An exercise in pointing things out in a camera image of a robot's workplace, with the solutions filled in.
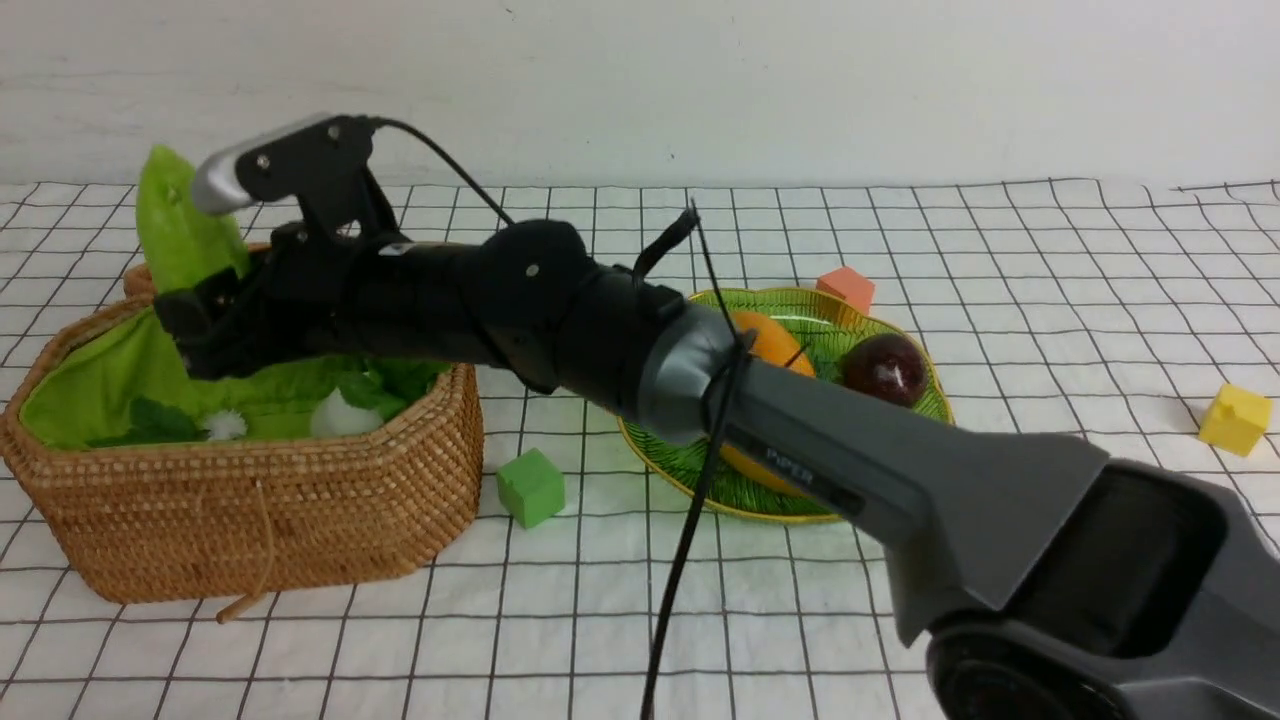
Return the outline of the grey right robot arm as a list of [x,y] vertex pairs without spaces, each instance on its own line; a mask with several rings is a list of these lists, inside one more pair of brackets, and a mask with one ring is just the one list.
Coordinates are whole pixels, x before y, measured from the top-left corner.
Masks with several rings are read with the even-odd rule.
[[1275,719],[1277,559],[1238,495],[1074,436],[973,432],[748,356],[723,314],[525,220],[480,245],[300,222],[143,243],[187,372],[323,355],[497,366],[708,438],[879,542],[950,719]]

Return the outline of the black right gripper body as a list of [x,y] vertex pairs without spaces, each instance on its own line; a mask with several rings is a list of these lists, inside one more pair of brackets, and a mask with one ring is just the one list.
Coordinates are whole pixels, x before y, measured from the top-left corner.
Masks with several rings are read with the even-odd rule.
[[154,311],[196,380],[370,355],[355,315],[355,291],[378,252],[399,241],[398,232],[320,237],[303,225],[283,225],[268,249],[250,252],[246,274],[228,268],[191,288],[159,293]]

